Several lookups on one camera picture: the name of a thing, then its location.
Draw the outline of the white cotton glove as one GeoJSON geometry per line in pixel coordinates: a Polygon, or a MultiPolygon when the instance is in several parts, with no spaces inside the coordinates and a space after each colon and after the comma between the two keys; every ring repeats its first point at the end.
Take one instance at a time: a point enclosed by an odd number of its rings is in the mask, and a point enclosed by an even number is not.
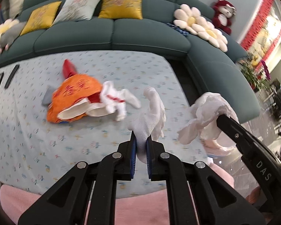
{"type": "Polygon", "coordinates": [[[145,88],[143,95],[149,100],[150,110],[132,118],[128,123],[128,129],[136,137],[136,156],[142,163],[147,163],[147,139],[151,137],[153,141],[157,141],[160,136],[164,136],[166,114],[164,104],[155,88],[145,88]]]}

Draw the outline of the white trash bag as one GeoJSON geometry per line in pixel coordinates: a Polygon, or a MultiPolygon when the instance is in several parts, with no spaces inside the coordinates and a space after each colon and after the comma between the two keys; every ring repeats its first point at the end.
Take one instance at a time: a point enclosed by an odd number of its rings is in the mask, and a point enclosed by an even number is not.
{"type": "Polygon", "coordinates": [[[211,158],[227,156],[236,144],[223,133],[216,124],[220,115],[238,121],[237,114],[230,104],[218,93],[206,92],[189,107],[191,119],[178,131],[178,141],[183,145],[199,140],[211,158]]]}

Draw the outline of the orange bag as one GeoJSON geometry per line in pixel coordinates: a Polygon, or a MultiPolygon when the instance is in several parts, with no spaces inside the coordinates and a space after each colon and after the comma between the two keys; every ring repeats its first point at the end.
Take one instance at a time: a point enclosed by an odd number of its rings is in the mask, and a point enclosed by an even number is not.
{"type": "Polygon", "coordinates": [[[47,121],[59,123],[62,121],[72,122],[86,116],[80,113],[75,117],[66,117],[65,120],[57,116],[65,109],[72,107],[79,100],[87,99],[93,94],[99,95],[102,90],[102,84],[95,78],[86,74],[76,74],[67,78],[60,87],[52,94],[52,102],[48,107],[47,121]]]}

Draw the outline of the red paper box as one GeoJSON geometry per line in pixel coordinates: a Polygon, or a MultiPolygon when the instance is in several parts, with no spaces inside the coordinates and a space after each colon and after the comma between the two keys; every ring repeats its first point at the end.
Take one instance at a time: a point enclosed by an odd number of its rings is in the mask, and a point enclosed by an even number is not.
{"type": "Polygon", "coordinates": [[[76,67],[74,64],[69,60],[65,59],[62,67],[62,73],[65,79],[68,79],[76,74],[78,74],[76,67]]]}

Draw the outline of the grey fabric pouch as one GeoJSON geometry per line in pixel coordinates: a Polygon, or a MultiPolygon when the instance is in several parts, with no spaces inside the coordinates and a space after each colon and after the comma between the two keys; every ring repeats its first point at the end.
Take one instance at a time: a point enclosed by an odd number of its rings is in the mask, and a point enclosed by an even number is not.
{"type": "Polygon", "coordinates": [[[52,103],[53,93],[56,91],[55,87],[49,86],[44,94],[42,106],[48,107],[52,103]]]}

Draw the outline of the potted plant with flowers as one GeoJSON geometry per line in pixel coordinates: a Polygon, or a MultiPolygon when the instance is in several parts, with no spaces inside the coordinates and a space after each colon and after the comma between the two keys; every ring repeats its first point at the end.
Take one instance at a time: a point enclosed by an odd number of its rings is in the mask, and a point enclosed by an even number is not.
{"type": "Polygon", "coordinates": [[[264,60],[259,55],[249,53],[238,60],[237,64],[254,92],[270,87],[270,73],[264,60]]]}

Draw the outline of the blue patterned cloth on sofa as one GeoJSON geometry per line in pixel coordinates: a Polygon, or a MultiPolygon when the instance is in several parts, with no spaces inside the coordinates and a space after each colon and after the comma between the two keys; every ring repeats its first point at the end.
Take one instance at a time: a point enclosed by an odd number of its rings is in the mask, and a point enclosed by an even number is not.
{"type": "Polygon", "coordinates": [[[169,26],[170,28],[174,29],[175,31],[179,32],[180,34],[184,35],[185,37],[190,35],[189,31],[187,31],[185,29],[181,29],[180,27],[178,27],[172,23],[166,23],[166,25],[169,26]]]}

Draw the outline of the white daisy pillow right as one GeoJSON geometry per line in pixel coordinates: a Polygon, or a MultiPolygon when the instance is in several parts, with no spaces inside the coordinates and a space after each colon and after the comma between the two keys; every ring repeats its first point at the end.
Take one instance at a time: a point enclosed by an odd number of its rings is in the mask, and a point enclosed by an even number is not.
{"type": "Polygon", "coordinates": [[[202,24],[194,23],[191,28],[194,29],[198,37],[209,42],[215,48],[220,49],[222,52],[228,51],[227,38],[211,22],[206,21],[202,24]]]}

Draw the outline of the white daisy pillow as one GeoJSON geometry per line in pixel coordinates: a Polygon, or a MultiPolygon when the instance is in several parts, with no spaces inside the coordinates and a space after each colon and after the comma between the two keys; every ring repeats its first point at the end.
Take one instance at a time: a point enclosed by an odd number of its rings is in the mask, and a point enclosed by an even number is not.
{"type": "Polygon", "coordinates": [[[198,35],[199,32],[206,32],[207,21],[201,17],[201,12],[196,7],[190,7],[182,4],[180,8],[174,11],[173,24],[192,35],[198,35]]]}
{"type": "Polygon", "coordinates": [[[194,29],[198,37],[209,42],[215,48],[220,49],[222,52],[228,51],[227,38],[211,22],[206,21],[202,24],[194,23],[191,28],[194,29]]]}

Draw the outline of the teal sectional sofa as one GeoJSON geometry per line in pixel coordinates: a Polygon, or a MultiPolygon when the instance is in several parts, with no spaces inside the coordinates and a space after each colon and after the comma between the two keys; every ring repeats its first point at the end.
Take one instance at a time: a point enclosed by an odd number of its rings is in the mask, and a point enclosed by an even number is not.
{"type": "MultiPolygon", "coordinates": [[[[66,0],[24,0],[19,20],[26,21],[33,10],[66,0]]],[[[222,95],[236,112],[240,123],[259,116],[261,108],[250,84],[237,68],[246,51],[227,36],[228,50],[222,52],[198,36],[184,36],[170,27],[174,11],[187,4],[198,8],[211,20],[214,11],[199,0],[142,0],[143,18],[94,18],[65,21],[49,29],[31,32],[17,39],[8,52],[0,53],[0,67],[46,54],[86,50],[141,51],[161,55],[181,63],[193,80],[198,94],[222,95]]]]}

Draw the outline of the white daisy pillow left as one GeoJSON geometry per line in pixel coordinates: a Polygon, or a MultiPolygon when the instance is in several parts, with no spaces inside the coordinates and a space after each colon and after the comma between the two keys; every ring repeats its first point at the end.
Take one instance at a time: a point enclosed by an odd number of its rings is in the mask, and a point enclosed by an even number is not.
{"type": "Polygon", "coordinates": [[[201,17],[201,12],[196,7],[190,7],[182,4],[180,8],[174,11],[173,24],[192,35],[198,35],[199,32],[206,32],[207,21],[201,17]]]}

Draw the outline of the large yellow embroidered cushion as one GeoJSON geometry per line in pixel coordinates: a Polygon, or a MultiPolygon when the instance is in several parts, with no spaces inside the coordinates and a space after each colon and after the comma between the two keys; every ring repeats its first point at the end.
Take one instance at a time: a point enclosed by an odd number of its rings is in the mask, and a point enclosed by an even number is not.
{"type": "Polygon", "coordinates": [[[102,7],[98,17],[142,20],[142,0],[102,0],[102,7]]]}

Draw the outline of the black remote control long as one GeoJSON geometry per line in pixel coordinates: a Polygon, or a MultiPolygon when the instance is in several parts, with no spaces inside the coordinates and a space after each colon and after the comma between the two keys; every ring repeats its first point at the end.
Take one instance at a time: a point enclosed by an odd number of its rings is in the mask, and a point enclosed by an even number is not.
{"type": "Polygon", "coordinates": [[[14,76],[15,76],[15,74],[18,71],[19,68],[20,68],[19,64],[16,64],[14,66],[13,70],[11,71],[11,73],[10,73],[10,75],[9,75],[7,81],[6,81],[5,89],[9,88],[9,86],[10,86],[10,84],[11,84],[11,82],[12,82],[12,80],[13,80],[13,78],[14,78],[14,76]]]}

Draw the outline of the grey plush mouse toy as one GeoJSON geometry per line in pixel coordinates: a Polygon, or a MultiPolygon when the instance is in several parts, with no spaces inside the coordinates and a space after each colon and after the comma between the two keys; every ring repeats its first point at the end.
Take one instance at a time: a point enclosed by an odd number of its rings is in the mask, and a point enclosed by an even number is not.
{"type": "Polygon", "coordinates": [[[0,54],[5,50],[7,51],[10,46],[13,44],[13,42],[20,36],[22,30],[24,29],[25,22],[20,22],[14,26],[12,26],[10,29],[8,29],[5,33],[3,33],[0,37],[0,54]]]}

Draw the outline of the white fluffy plush toy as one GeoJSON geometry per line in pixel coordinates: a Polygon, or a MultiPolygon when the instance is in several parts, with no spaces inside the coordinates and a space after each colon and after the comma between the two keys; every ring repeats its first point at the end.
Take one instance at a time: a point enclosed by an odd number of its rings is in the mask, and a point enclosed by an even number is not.
{"type": "Polygon", "coordinates": [[[16,18],[23,9],[24,0],[9,0],[9,17],[16,18]]]}

